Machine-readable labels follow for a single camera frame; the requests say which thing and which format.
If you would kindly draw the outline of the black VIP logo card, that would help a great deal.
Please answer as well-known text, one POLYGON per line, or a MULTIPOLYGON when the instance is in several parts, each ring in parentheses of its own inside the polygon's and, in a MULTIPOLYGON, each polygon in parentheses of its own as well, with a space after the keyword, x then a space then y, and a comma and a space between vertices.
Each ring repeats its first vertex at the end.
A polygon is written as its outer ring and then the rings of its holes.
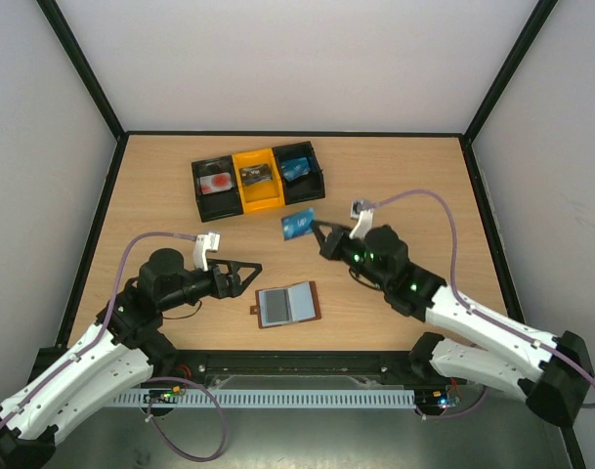
POLYGON ((245 187, 251 187, 270 182, 273 179, 273 171, 267 163, 263 163, 240 168, 239 177, 245 187))

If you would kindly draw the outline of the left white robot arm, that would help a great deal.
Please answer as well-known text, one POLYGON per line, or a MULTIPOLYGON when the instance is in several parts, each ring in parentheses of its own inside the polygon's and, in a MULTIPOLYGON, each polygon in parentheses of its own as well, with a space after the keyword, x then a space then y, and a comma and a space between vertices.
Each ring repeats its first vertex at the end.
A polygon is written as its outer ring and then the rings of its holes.
POLYGON ((204 297, 238 297, 261 272, 258 263, 219 259, 188 270, 179 251, 154 251, 136 277, 116 283, 113 301, 73 346, 0 403, 0 467, 43 467, 116 396, 173 377, 179 352, 160 331, 164 313, 204 297))

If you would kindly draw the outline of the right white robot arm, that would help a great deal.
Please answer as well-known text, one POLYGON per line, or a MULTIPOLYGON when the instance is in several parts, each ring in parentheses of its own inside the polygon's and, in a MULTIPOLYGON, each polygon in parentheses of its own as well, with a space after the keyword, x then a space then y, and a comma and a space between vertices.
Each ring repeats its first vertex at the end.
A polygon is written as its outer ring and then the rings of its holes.
POLYGON ((424 334, 410 353, 417 380, 474 381, 524 402, 552 425, 574 424, 594 376, 579 335, 534 329, 460 294, 444 278, 411 262, 407 244, 388 225, 364 237, 324 221, 313 221, 311 228, 320 255, 344 262, 352 275, 370 281, 394 311, 469 340, 463 346, 440 334, 424 334))

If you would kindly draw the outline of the blue VIP card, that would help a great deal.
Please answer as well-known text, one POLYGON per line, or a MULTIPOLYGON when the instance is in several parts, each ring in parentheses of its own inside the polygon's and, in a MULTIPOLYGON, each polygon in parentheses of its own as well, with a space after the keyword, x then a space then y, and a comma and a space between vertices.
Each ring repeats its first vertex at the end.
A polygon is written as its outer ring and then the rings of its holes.
POLYGON ((311 165, 307 157, 298 157, 282 161, 281 175, 287 182, 295 181, 311 172, 311 165))

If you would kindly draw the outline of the brown leather card holder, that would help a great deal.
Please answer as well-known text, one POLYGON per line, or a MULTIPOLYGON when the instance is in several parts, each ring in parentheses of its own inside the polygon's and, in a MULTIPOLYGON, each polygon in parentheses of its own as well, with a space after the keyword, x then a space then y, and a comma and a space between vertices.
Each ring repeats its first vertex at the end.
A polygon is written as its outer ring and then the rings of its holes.
POLYGON ((321 320, 316 283, 304 281, 257 290, 249 314, 257 318, 260 329, 321 320))

